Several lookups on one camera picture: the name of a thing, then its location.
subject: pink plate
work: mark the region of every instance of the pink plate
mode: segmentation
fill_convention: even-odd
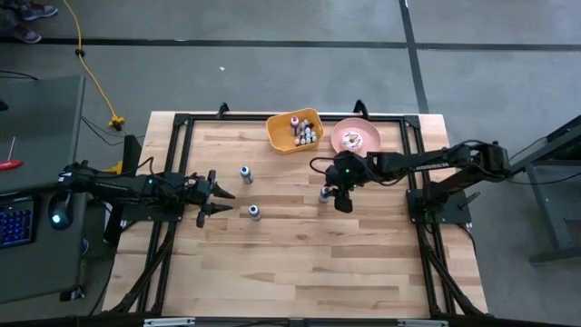
[[[346,132],[355,132],[361,135],[363,145],[355,154],[366,156],[367,152],[379,151],[381,137],[379,136],[378,129],[365,119],[347,118],[338,122],[333,128],[330,142],[333,145],[335,152],[339,153],[341,151],[345,151],[341,145],[341,140]]]

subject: yellow basket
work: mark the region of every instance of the yellow basket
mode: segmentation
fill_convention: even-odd
[[[317,134],[316,142],[300,146],[295,145],[295,137],[292,136],[291,128],[291,118],[294,115],[299,118],[299,122],[307,119],[313,124],[311,130]],[[277,114],[266,121],[266,130],[269,133],[271,145],[277,154],[292,154],[293,152],[313,148],[319,144],[325,132],[319,114],[316,110],[310,108],[286,114]]]

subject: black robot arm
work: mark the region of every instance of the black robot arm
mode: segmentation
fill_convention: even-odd
[[[375,182],[390,186],[410,173],[456,167],[460,170],[441,182],[429,182],[422,188],[422,210],[438,212],[450,195],[480,181],[502,182],[510,176],[507,151],[497,143],[465,141],[451,148],[423,154],[373,152],[361,157],[349,151],[333,158],[325,171],[326,186],[335,197],[335,208],[350,213],[349,191]]]
[[[212,203],[212,195],[234,198],[218,186],[216,172],[213,170],[208,172],[207,177],[196,173],[190,176],[180,173],[151,173],[133,177],[127,174],[103,173],[83,162],[66,166],[59,175],[59,185],[73,192],[88,192],[111,204],[130,204],[138,209],[134,212],[143,216],[136,220],[162,220],[167,213],[181,215],[186,204],[197,205],[200,212],[196,224],[200,228],[203,227],[206,216],[232,209],[229,205]]]

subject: wooden tabletop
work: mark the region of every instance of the wooden tabletop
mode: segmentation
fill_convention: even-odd
[[[150,119],[142,160],[153,156],[156,172],[164,167],[174,114],[154,112]],[[427,151],[448,145],[441,115],[423,114],[420,122]],[[317,148],[278,155],[264,122],[195,124],[187,173],[215,169],[219,185],[236,199],[216,201],[234,210],[208,218],[203,229],[196,228],[196,208],[186,209],[173,247],[163,315],[428,317],[418,238],[404,196],[407,180],[392,187],[368,183],[352,192],[354,211],[349,214],[337,212],[332,201],[318,202],[324,176],[309,168],[309,160],[335,154],[329,137],[333,125],[324,124],[326,136]],[[403,152],[396,124],[375,125],[382,151]],[[324,170],[325,164],[317,165]],[[243,165],[251,168],[251,185],[242,183]],[[441,170],[431,177],[437,181],[451,173]],[[261,208],[259,222],[248,215],[251,204]],[[104,310],[115,306],[143,271],[151,229],[151,223],[140,222],[123,233]],[[441,229],[451,275],[486,311],[468,236],[455,225]],[[434,280],[444,308],[441,282]],[[157,275],[153,282],[155,289]]]

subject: concrete floor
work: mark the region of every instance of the concrete floor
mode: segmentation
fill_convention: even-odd
[[[75,36],[61,6],[32,23],[45,37]],[[267,41],[405,42],[398,0],[70,0],[84,37]],[[581,3],[573,0],[408,0],[417,42],[580,44]],[[0,45],[0,69],[52,78],[83,74],[73,45]],[[86,61],[128,133],[144,134],[152,110],[348,112],[363,99],[372,112],[417,113],[406,49],[86,46]],[[444,114],[450,141],[499,140],[510,153],[579,114],[581,52],[419,51],[429,111]],[[103,99],[87,83],[84,115],[105,126]],[[83,126],[78,158],[105,168],[122,147]],[[524,185],[482,183],[471,204],[478,265],[489,311],[498,317],[579,324],[581,261],[533,268],[549,249],[539,211]],[[97,262],[99,273],[107,262]],[[98,290],[104,278],[96,278]],[[0,306],[2,320],[86,314],[50,299]],[[31,306],[52,310],[30,313]]]

